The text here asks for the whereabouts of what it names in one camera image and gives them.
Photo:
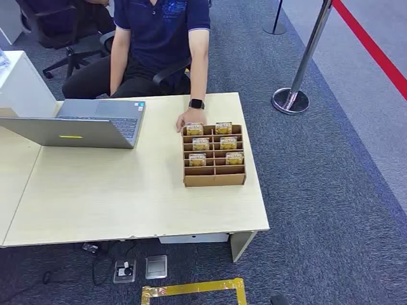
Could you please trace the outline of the person's left hand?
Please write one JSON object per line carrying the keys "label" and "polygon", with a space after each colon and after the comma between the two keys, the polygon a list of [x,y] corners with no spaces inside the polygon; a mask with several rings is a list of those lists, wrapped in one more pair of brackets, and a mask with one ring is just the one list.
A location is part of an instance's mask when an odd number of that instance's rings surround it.
{"label": "person's left hand", "polygon": [[187,123],[208,124],[206,114],[203,109],[195,109],[191,107],[178,117],[176,123],[177,132],[180,133]]}

